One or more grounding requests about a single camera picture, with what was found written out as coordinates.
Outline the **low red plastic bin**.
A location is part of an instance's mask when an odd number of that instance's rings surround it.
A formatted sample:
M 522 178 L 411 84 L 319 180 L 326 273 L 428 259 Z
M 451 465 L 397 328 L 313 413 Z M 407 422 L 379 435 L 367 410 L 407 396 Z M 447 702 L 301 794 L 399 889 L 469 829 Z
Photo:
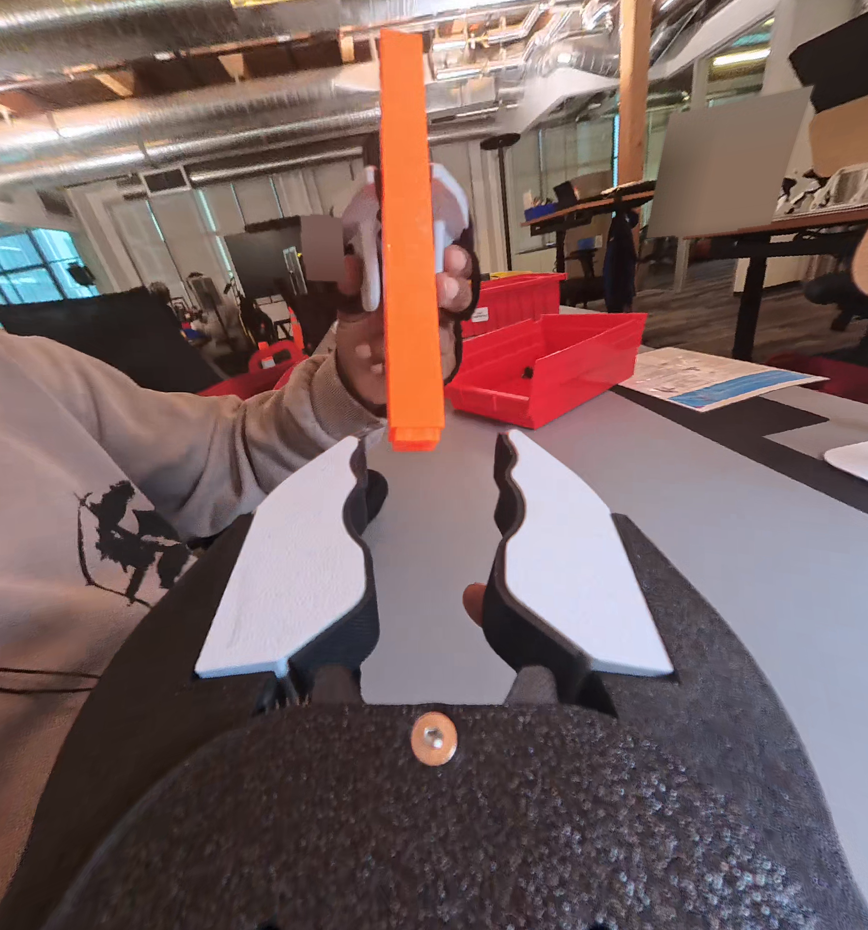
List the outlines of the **low red plastic bin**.
M 467 341 L 454 410 L 536 430 L 634 374 L 645 313 L 547 314 Z

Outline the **blue white paper sheet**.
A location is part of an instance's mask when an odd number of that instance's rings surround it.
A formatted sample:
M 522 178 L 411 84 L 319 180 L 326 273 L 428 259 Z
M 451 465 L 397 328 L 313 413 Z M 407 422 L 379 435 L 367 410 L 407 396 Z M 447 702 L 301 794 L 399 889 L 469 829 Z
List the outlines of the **blue white paper sheet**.
M 707 412 L 789 387 L 815 387 L 827 378 L 697 353 L 643 347 L 622 388 L 685 410 Z

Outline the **person's left hand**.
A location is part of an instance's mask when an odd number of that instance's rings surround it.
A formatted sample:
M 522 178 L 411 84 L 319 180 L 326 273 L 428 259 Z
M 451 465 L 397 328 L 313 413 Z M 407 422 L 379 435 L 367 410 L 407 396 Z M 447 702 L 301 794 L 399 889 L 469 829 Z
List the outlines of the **person's left hand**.
M 363 310 L 362 278 L 362 260 L 348 249 L 343 276 L 338 281 L 342 302 L 337 312 L 336 366 L 347 391 L 373 415 L 385 419 L 388 397 L 385 312 Z M 462 365 L 462 323 L 476 307 L 480 284 L 477 256 L 460 244 L 449 246 L 444 253 L 444 269 L 436 276 L 444 384 L 450 383 Z

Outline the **person's left forearm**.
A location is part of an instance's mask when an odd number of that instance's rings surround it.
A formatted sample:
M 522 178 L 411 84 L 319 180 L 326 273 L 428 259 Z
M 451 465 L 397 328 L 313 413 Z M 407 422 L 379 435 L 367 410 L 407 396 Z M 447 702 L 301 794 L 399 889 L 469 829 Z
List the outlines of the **person's left forearm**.
M 345 387 L 331 355 L 247 400 L 149 394 L 130 433 L 130 475 L 182 537 L 209 538 L 340 440 L 384 424 Z

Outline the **red plastic basket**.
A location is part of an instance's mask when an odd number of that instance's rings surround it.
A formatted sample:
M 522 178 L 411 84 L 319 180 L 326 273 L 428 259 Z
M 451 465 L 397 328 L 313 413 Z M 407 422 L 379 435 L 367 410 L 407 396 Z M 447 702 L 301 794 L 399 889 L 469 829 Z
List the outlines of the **red plastic basket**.
M 245 373 L 198 392 L 201 397 L 235 396 L 242 400 L 282 387 L 291 372 L 306 359 L 294 341 L 260 344 Z

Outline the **grey panel board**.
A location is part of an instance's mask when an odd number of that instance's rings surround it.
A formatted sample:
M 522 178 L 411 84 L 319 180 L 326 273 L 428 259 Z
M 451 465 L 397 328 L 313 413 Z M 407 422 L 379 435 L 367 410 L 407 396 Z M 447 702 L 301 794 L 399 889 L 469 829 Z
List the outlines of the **grey panel board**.
M 810 98 L 811 89 L 800 87 L 673 113 L 648 238 L 701 238 L 768 224 Z

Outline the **black floor lamp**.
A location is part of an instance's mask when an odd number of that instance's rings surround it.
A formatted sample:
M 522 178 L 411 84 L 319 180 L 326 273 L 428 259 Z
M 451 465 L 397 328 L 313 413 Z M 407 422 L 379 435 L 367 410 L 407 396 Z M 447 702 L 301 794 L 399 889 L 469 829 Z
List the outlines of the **black floor lamp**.
M 480 142 L 480 151 L 487 154 L 488 157 L 496 163 L 499 192 L 500 192 L 500 209 L 503 233 L 503 252 L 506 260 L 506 272 L 513 272 L 513 255 L 512 239 L 510 230 L 510 210 L 509 210 L 509 181 L 506 164 L 507 150 L 514 146 L 521 138 L 519 132 L 504 131 L 486 137 Z

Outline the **beige chair with black cover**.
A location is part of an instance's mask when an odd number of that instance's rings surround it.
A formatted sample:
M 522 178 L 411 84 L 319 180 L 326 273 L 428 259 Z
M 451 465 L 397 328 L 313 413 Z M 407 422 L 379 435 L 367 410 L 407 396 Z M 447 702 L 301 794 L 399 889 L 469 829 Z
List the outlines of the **beige chair with black cover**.
M 868 12 L 798 46 L 789 62 L 811 87 L 812 169 L 828 178 L 868 162 Z

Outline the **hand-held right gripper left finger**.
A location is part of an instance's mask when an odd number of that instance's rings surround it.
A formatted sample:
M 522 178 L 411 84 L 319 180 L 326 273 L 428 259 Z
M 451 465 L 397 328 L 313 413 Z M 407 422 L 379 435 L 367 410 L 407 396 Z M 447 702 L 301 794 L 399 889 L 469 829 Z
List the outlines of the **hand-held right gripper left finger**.
M 378 643 L 363 440 L 347 437 L 258 506 L 201 647 L 201 679 L 358 669 Z

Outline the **long orange block stick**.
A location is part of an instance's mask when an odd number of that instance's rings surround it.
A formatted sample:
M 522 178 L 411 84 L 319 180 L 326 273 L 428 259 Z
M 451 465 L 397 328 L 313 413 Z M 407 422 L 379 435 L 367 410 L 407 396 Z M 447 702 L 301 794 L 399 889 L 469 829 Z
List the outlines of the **long orange block stick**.
M 423 40 L 380 34 L 380 152 L 388 437 L 434 450 L 445 424 Z

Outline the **black divider panel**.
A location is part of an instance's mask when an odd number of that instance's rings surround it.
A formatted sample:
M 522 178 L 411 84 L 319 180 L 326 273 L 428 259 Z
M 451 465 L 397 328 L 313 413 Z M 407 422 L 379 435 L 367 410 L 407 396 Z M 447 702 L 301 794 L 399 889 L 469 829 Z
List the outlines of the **black divider panel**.
M 189 344 L 169 305 L 145 287 L 0 304 L 0 323 L 10 334 L 42 337 L 98 359 L 147 389 L 199 393 L 224 378 Z

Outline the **large red plastic bin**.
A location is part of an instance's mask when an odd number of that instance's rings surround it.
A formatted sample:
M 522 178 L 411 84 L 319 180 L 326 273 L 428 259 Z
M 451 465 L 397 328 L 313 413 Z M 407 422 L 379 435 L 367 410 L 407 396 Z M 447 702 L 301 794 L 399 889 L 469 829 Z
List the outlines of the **large red plastic bin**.
M 471 318 L 462 323 L 462 336 L 473 339 L 520 322 L 558 314 L 564 273 L 533 273 L 531 278 L 482 281 Z

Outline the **wooden desk black frame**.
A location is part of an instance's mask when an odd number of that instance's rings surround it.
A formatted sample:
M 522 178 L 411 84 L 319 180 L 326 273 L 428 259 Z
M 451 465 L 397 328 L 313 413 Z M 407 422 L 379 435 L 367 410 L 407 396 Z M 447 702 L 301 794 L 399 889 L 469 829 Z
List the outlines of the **wooden desk black frame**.
M 555 269 L 561 276 L 560 300 L 564 306 L 583 306 L 603 298 L 603 277 L 595 272 L 594 266 L 599 247 L 589 245 L 569 251 L 566 245 L 568 232 L 588 226 L 596 217 L 638 212 L 652 201 L 655 187 L 655 180 L 635 181 L 569 205 L 554 203 L 525 211 L 522 229 L 533 237 L 554 236 Z

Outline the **long wooden desk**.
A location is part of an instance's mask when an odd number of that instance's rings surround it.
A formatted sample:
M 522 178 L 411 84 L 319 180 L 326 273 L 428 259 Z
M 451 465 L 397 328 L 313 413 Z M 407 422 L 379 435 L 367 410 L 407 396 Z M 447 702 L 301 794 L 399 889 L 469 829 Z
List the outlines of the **long wooden desk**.
M 868 228 L 868 205 L 800 213 L 738 230 L 697 233 L 685 242 L 707 240 L 708 258 L 747 260 L 736 317 L 731 357 L 750 362 L 760 318 L 768 261 L 774 258 L 829 256 L 846 258 Z

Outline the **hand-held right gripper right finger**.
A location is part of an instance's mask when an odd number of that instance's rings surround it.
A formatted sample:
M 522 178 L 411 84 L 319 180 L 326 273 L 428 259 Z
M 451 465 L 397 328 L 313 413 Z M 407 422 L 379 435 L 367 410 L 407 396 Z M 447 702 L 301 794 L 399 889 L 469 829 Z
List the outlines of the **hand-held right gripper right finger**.
M 496 439 L 500 534 L 482 630 L 511 668 L 663 678 L 674 668 L 603 499 L 519 430 Z

